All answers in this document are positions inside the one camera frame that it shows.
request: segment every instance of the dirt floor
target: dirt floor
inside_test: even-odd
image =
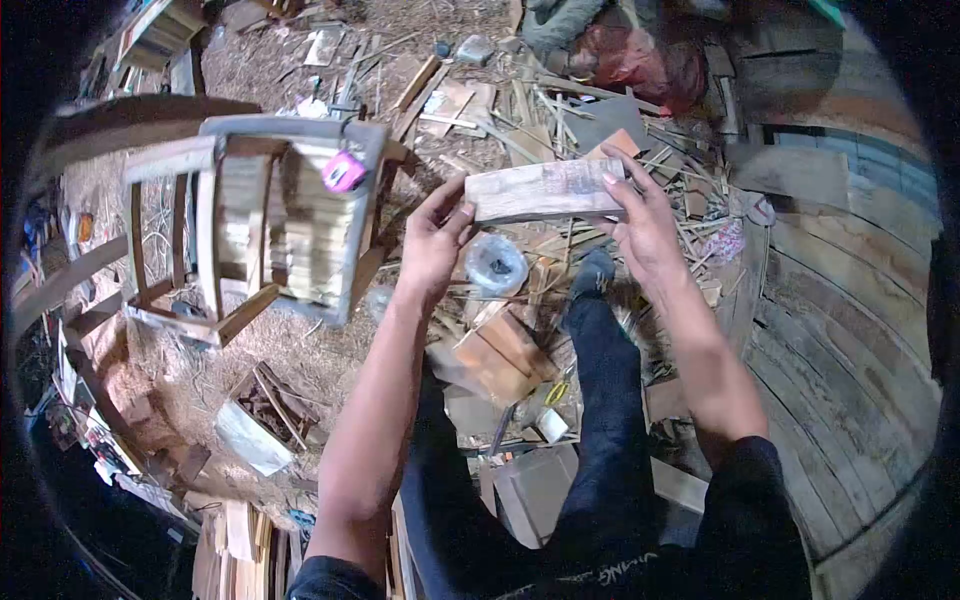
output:
[[[472,34],[484,34],[491,40],[504,37],[507,7],[502,1],[422,0],[419,2],[356,1],[345,9],[328,8],[309,19],[274,22],[256,31],[238,34],[229,25],[215,29],[210,46],[202,54],[206,92],[211,96],[253,101],[264,112],[293,108],[313,91],[311,77],[323,80],[320,97],[326,97],[334,75],[342,77],[348,60],[336,60],[329,68],[302,66],[309,49],[310,22],[344,19],[350,29],[342,47],[355,44],[361,36],[382,35],[382,43],[412,33],[413,39],[388,50],[381,66],[359,82],[359,89],[371,109],[374,122],[390,124],[397,115],[392,109],[406,81],[399,69],[420,64],[432,52],[434,43],[445,41],[451,47]],[[512,74],[502,56],[485,68],[455,62],[448,78],[475,79],[496,84],[502,89]],[[139,93],[154,93],[160,77],[150,75],[138,84]],[[509,166],[498,142],[448,134],[436,139],[417,134],[416,152],[422,160],[413,177],[399,174],[393,192],[383,209],[382,223],[388,223],[404,208],[422,200],[438,180],[457,174],[453,167],[437,160],[439,154],[465,156],[486,169]],[[125,190],[120,182],[125,153],[100,156],[86,163],[71,165],[64,174],[62,187],[68,205],[74,210],[94,214],[95,232],[89,247],[122,233]],[[166,277],[165,255],[170,237],[173,182],[144,186],[143,229],[148,280]],[[396,280],[397,269],[384,269],[374,285]],[[96,277],[97,300],[101,300],[127,282],[126,259]],[[180,291],[174,298],[200,303],[199,290]],[[225,296],[226,310],[238,299]],[[460,310],[459,302],[449,305]],[[311,398],[309,409],[317,424],[315,434],[325,440],[340,408],[355,381],[375,332],[376,324],[361,302],[350,323],[339,330],[278,308],[265,311],[226,349],[201,351],[173,336],[120,316],[111,319],[86,340],[94,354],[98,373],[114,401],[133,419],[136,443],[156,452],[166,448],[181,455],[189,444],[203,444],[212,456],[192,488],[197,492],[246,499],[263,507],[277,524],[292,525],[285,514],[288,508],[313,512],[312,494],[297,490],[290,478],[315,479],[322,445],[298,454],[295,462],[271,477],[263,477],[226,449],[213,430],[213,420],[229,391],[258,361],[266,361],[276,375],[299,395]],[[562,338],[552,344],[553,358],[561,368],[572,357],[572,347]],[[149,399],[149,411],[136,414],[137,400]],[[576,421],[574,406],[579,389],[574,378],[571,393],[558,410],[567,422]],[[476,445],[488,436],[462,436],[461,444]]]

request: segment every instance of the red plastic bag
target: red plastic bag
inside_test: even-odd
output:
[[[704,93],[706,67],[700,50],[690,42],[658,42],[644,29],[590,25],[577,39],[570,58],[575,75],[592,73],[592,84],[629,86],[635,96],[686,111]]]

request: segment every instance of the hand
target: hand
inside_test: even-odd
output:
[[[592,222],[620,245],[627,268],[644,290],[656,294],[677,274],[688,275],[677,243],[677,226],[670,201],[646,170],[627,153],[609,144],[601,146],[601,150],[611,158],[620,159],[634,184],[618,180],[613,174],[605,175],[607,191],[627,210],[627,215],[619,223],[608,219],[594,219]]]
[[[431,308],[444,297],[457,254],[470,238],[476,206],[464,203],[454,209],[464,193],[464,178],[438,187],[407,218],[396,288],[425,300]]]

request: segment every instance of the yellow scissors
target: yellow scissors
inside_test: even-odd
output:
[[[577,360],[574,359],[570,366],[564,369],[564,372],[561,373],[561,379],[557,383],[553,384],[553,387],[550,388],[550,392],[547,393],[546,399],[543,401],[543,406],[553,406],[560,401],[560,398],[564,397],[566,391],[570,389],[570,374],[573,373],[573,368],[577,366]]]

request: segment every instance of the black shirt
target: black shirt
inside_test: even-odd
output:
[[[383,596],[357,566],[330,557],[307,559],[288,593],[291,600]],[[662,546],[615,564],[585,564],[579,572],[545,581],[532,574],[528,586],[500,597],[810,597],[777,450],[757,437],[736,443],[710,481],[694,548]]]

